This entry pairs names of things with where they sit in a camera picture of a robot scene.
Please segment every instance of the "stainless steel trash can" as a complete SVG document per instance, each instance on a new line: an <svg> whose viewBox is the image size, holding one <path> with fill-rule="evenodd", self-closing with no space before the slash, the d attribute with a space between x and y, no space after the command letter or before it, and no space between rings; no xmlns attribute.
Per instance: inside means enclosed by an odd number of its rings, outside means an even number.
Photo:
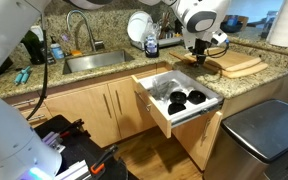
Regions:
<svg viewBox="0 0 288 180"><path fill-rule="evenodd" d="M288 104L269 100L237 113L221 123L206 166L205 180L270 179L271 164L288 173ZM274 173L278 168L270 168Z"/></svg>

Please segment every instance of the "sponge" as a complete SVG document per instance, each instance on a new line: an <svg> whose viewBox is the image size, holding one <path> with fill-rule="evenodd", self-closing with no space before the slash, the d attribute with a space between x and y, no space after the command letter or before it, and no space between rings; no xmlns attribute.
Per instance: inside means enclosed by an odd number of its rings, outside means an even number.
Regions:
<svg viewBox="0 0 288 180"><path fill-rule="evenodd" d="M71 50L72 56L80 56L82 55L82 52L79 50Z"/></svg>

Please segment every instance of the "white drawer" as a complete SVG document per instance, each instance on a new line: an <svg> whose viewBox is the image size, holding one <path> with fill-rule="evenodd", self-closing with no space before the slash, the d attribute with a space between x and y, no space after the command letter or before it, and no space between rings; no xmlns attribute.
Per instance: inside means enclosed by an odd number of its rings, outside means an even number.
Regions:
<svg viewBox="0 0 288 180"><path fill-rule="evenodd" d="M132 76L132 78L134 80L134 92L136 93L138 100L143 102L143 105L146 106L147 111L151 114L167 138L171 137L172 128L210 111L219 109L220 104L223 102L223 97L180 71L169 71L143 79L137 79L135 76ZM165 100L157 100L152 95L154 91L153 88L156 87L154 84L162 85L169 82L172 82L174 85L173 87L177 88L170 88L169 92L165 94L170 94L174 90L180 90L188 95L191 90L198 90L206 95L206 100L197 105L187 101L184 104L186 107L185 110L169 115L168 107L171 104L169 96L162 96L165 97Z"/></svg>

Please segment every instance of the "black cable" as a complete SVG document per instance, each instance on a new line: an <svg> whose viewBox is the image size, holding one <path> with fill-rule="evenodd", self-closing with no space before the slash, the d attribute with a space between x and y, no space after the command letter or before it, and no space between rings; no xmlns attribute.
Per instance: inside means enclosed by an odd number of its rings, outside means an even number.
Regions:
<svg viewBox="0 0 288 180"><path fill-rule="evenodd" d="M43 87L42 87L42 93L40 96L40 99L38 100L36 106L30 113L30 115L27 116L26 120L29 120L35 113L36 111L41 107L44 99L46 98L46 89L47 89L47 39L46 39L46 30L43 30L43 46L44 46L44 61L45 61L45 66L44 66L44 79L43 79Z"/></svg>
<svg viewBox="0 0 288 180"><path fill-rule="evenodd" d="M227 53L227 50L229 49L229 44L230 44L228 40L225 40L225 43L226 43L225 49L223 51L215 53L215 54L209 53L209 49L208 49L208 48L210 48L210 46L209 46L207 48L207 56L209 56L211 58L220 58L220 57L224 56Z"/></svg>

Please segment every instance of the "bottle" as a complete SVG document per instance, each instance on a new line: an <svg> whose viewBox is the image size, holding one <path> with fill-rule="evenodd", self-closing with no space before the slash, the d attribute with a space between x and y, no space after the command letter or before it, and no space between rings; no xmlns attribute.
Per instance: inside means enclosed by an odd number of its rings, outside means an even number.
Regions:
<svg viewBox="0 0 288 180"><path fill-rule="evenodd" d="M24 44L25 48L27 49L28 53L31 56L31 63L32 64L44 64L44 56L42 54L42 45L40 40L38 39L37 35L29 30L24 38L22 39L21 43Z"/></svg>
<svg viewBox="0 0 288 180"><path fill-rule="evenodd" d="M53 39L54 36L51 36L52 44L51 51L56 60L64 58L64 53L62 51L61 46Z"/></svg>
<svg viewBox="0 0 288 180"><path fill-rule="evenodd" d="M145 55L148 58L156 58L159 54L159 44L156 29L151 27L144 43Z"/></svg>
<svg viewBox="0 0 288 180"><path fill-rule="evenodd" d="M273 22L277 16L277 11L269 11L267 13L266 21L264 24L263 32L261 34L261 38L267 38L268 34L271 31L271 28L273 26Z"/></svg>

